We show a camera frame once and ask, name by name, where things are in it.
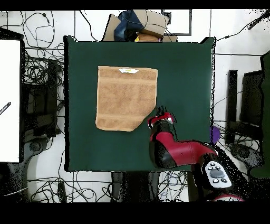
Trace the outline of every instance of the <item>purple object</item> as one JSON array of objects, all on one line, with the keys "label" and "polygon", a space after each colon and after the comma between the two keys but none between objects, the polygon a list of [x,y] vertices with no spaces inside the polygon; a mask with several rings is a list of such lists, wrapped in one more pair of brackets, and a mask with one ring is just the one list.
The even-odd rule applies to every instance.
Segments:
[{"label": "purple object", "polygon": [[[211,141],[212,127],[209,127],[209,130],[210,130],[210,141]],[[213,126],[213,143],[218,142],[219,139],[220,139],[220,131],[218,127]]]}]

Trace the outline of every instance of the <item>cardboard box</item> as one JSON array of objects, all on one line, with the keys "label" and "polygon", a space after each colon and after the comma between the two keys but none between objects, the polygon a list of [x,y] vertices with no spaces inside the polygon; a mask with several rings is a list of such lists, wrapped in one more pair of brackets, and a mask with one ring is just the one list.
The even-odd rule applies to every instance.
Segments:
[{"label": "cardboard box", "polygon": [[118,19],[115,15],[111,14],[105,29],[105,33],[102,41],[114,41],[114,30],[120,24],[121,20]]},{"label": "cardboard box", "polygon": [[138,33],[138,42],[158,42],[158,38],[152,35]]},{"label": "cardboard box", "polygon": [[177,42],[177,36],[164,36],[163,42]]},{"label": "cardboard box", "polygon": [[167,16],[149,10],[133,11],[135,12],[142,25],[145,26],[145,28],[141,30],[140,33],[156,36],[157,38],[163,37],[169,22],[169,18]]},{"label": "cardboard box", "polygon": [[[151,23],[147,25],[143,30],[140,31],[142,34],[148,34],[155,36],[157,38],[162,38],[164,33],[165,33],[165,27],[166,24],[168,24],[169,18],[166,16],[163,16],[159,13],[152,12],[147,10],[147,15],[146,15],[146,10],[134,10],[136,13],[136,16],[140,20],[142,24],[144,23]],[[116,27],[121,23],[121,21],[113,14],[109,16],[108,23],[105,29],[105,33],[103,36],[102,41],[114,41],[114,30]],[[177,36],[164,36],[163,37],[163,42],[176,42]]]}]

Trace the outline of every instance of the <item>white tag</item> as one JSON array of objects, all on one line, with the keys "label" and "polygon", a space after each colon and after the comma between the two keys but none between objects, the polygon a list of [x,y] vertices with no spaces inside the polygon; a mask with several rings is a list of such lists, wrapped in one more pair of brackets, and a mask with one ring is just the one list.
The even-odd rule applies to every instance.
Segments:
[{"label": "white tag", "polygon": [[119,69],[119,71],[121,71],[122,73],[133,73],[135,74],[138,70],[136,69]]}]

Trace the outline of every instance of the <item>green table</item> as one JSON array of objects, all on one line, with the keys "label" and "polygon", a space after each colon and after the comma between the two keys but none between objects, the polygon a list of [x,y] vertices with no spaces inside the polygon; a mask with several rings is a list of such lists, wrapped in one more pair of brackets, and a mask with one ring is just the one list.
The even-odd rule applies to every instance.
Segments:
[{"label": "green table", "polygon": [[148,117],[132,132],[96,128],[98,66],[158,69],[157,106],[174,113],[178,139],[209,142],[213,43],[213,38],[202,43],[76,42],[65,36],[65,169],[162,170],[149,157]]}]

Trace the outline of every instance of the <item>gray button panel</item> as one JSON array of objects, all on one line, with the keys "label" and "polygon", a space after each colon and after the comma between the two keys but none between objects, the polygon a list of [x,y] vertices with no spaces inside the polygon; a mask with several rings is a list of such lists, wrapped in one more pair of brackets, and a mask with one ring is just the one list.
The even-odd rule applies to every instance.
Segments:
[{"label": "gray button panel", "polygon": [[205,171],[209,180],[209,183],[214,188],[228,188],[232,185],[227,173],[221,164],[216,161],[211,161],[206,164]]}]

